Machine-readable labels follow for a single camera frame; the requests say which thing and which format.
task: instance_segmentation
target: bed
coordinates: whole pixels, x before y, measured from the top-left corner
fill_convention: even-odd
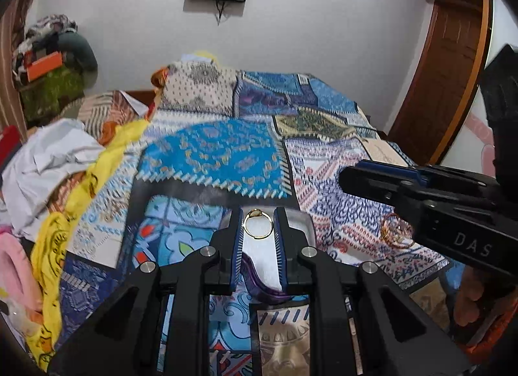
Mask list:
[[[38,348],[30,349],[41,368],[131,270],[147,260],[175,263],[207,246],[236,206],[285,206],[309,214],[318,249],[351,265],[372,260],[403,290],[434,280],[448,265],[427,248],[394,249],[381,241],[380,225],[392,208],[340,189],[337,174],[362,159],[413,162],[379,137],[354,101],[317,77],[190,61],[159,70],[152,83],[156,96],[145,130],[128,143],[68,244],[59,247],[60,322],[42,329]],[[77,101],[61,117],[77,114],[88,132],[109,144],[108,122],[137,119],[121,100],[114,92]],[[49,208],[63,208],[80,179],[66,180]],[[173,301],[171,296],[169,313]],[[232,296],[211,296],[211,374],[309,374],[308,304],[304,296],[262,303],[243,277]],[[165,329],[159,371],[166,343]]]

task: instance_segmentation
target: silver screw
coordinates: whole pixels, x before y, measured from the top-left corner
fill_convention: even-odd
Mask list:
[[[379,267],[374,262],[363,262],[362,269],[368,274],[374,274]]]
[[[302,248],[301,253],[306,258],[312,258],[314,256],[317,256],[318,251],[312,246],[306,246],[305,248]]]
[[[145,272],[146,274],[153,272],[155,270],[155,268],[156,268],[155,262],[151,262],[150,260],[141,264],[141,271]]]
[[[210,258],[211,256],[214,255],[214,253],[216,253],[216,248],[213,246],[205,246],[204,248],[201,248],[199,250],[199,252],[201,253],[202,256],[206,256],[206,257]]]

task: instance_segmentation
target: door frame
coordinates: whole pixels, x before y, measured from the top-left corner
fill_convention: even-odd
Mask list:
[[[471,6],[470,4],[463,1],[455,1],[459,6],[464,6],[465,8],[472,8],[480,11],[480,7]],[[423,73],[424,66],[426,64],[426,59],[428,57],[429,49],[432,44],[432,36],[435,30],[435,25],[437,22],[437,12],[438,5],[435,3],[432,11],[432,18],[430,20],[430,25],[428,28],[428,34],[426,36],[426,40],[423,47],[423,52],[421,54],[421,58],[418,63],[418,67],[415,70],[414,77],[412,79],[412,83],[408,89],[407,95],[405,97],[405,101],[403,102],[399,113],[397,114],[396,120],[392,125],[388,133],[388,138],[391,138],[391,135],[395,135],[405,120],[405,114],[407,112],[408,106],[410,105],[410,99],[412,98],[415,88],[418,84],[418,81]],[[477,93],[478,89],[478,79],[480,77],[481,72],[485,68],[486,59],[488,57],[489,44],[491,38],[491,29],[493,23],[493,0],[483,0],[482,4],[482,23],[480,27],[480,36],[479,42],[477,45],[477,51],[475,53],[475,60],[473,62],[473,69],[471,70],[471,74],[468,78],[468,83],[463,92],[462,98],[459,102],[457,110],[448,126],[445,134],[443,135],[441,141],[437,145],[432,157],[428,161],[428,164],[437,164],[441,162],[444,156],[446,155],[448,149],[451,144],[454,142],[455,137],[457,136],[460,128],[462,127],[464,120],[471,108],[471,104],[473,103],[473,99]]]

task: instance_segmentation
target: pink neck pillow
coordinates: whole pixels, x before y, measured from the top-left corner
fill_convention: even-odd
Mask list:
[[[41,291],[29,259],[20,242],[9,233],[0,234],[0,275],[9,297],[29,309],[41,310]]]

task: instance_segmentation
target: wooden door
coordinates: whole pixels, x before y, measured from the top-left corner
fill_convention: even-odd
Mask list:
[[[479,68],[481,27],[482,10],[436,1],[421,61],[388,134],[418,164],[436,161],[434,154],[463,104],[473,69]]]

